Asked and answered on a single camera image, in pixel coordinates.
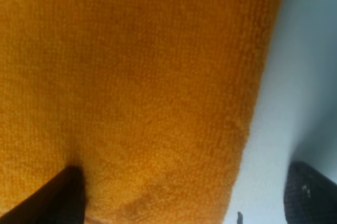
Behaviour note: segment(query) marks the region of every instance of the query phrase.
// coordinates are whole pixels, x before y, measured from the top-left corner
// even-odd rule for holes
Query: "black textured item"
[[[306,163],[293,162],[284,210],[288,224],[337,224],[337,185]]]
[[[0,224],[83,224],[82,170],[67,167],[45,186],[0,218]]]

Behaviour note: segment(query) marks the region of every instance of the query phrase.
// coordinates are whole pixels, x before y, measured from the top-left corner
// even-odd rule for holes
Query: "terry cloth texture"
[[[1,0],[0,214],[74,164],[87,223],[220,223],[279,3]]]

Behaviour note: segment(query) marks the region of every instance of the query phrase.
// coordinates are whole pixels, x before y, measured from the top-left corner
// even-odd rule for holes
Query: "orange fabric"
[[[220,223],[279,0],[1,0],[0,214],[68,164],[87,223]]]

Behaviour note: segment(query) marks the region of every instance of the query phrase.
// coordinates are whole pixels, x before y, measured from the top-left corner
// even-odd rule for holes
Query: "white surface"
[[[336,106],[337,0],[283,0],[224,224],[235,224],[238,211],[244,224],[286,224],[283,190],[294,157],[337,182],[337,120],[327,119]],[[300,142],[311,142],[310,151],[295,151]]]

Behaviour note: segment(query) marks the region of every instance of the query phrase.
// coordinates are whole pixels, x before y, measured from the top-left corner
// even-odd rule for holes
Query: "orange towel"
[[[0,215],[76,164],[87,223],[221,223],[278,5],[1,0]]]

